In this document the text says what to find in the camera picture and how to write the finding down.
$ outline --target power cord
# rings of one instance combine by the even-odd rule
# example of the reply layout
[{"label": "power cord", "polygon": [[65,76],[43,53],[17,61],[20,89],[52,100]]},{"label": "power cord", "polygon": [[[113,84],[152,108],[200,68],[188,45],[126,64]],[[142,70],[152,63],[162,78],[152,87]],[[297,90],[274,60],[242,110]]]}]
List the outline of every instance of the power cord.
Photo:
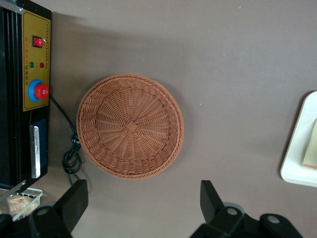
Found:
[{"label": "power cord", "polygon": [[50,95],[51,101],[56,105],[56,107],[60,110],[60,112],[63,114],[63,116],[66,118],[68,121],[68,124],[72,130],[73,136],[71,139],[72,146],[70,150],[68,150],[64,156],[63,156],[63,161],[62,161],[62,166],[64,168],[64,171],[67,173],[68,180],[70,185],[73,185],[73,181],[71,179],[71,175],[73,175],[77,180],[79,180],[79,177],[77,173],[80,171],[82,167],[82,161],[81,158],[78,154],[78,151],[81,148],[80,141],[77,135],[77,130],[74,127],[73,123],[69,119],[68,115],[66,112],[61,108],[61,106],[57,103],[57,101]]}]

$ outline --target black machine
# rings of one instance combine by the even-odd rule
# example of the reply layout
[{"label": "black machine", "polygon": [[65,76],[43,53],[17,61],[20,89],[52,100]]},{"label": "black machine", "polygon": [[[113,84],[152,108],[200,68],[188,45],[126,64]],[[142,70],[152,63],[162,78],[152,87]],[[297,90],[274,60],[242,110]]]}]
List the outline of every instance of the black machine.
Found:
[{"label": "black machine", "polygon": [[0,0],[0,188],[47,173],[51,11]]}]

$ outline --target blue button base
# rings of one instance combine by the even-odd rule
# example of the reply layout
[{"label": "blue button base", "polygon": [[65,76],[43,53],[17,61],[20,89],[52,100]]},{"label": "blue button base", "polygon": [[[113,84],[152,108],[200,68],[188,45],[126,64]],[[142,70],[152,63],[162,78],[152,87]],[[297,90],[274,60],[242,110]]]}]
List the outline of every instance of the blue button base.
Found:
[{"label": "blue button base", "polygon": [[33,80],[30,85],[29,85],[29,88],[28,88],[28,95],[29,95],[29,98],[33,101],[33,102],[38,102],[40,99],[37,99],[35,96],[34,96],[34,88],[37,84],[39,83],[43,83],[41,80],[39,79],[35,79]]}]

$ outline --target white tray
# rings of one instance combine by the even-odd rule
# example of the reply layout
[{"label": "white tray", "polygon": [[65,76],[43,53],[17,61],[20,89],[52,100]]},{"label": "white tray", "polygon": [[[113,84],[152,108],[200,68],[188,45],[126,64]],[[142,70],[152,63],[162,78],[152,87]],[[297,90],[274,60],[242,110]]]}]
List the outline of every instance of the white tray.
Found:
[{"label": "white tray", "polygon": [[317,170],[302,165],[317,120],[317,91],[304,100],[281,168],[282,178],[291,183],[317,187]]}]

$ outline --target round wicker basket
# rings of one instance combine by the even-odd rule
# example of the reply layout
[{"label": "round wicker basket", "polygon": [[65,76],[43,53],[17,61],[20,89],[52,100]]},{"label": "round wicker basket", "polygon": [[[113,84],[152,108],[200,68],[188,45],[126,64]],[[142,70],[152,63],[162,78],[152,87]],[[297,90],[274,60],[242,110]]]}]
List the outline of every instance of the round wicker basket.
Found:
[{"label": "round wicker basket", "polygon": [[77,130],[89,158],[124,179],[165,170],[184,138],[175,99],[156,81],[136,74],[110,76],[93,86],[79,106]]}]

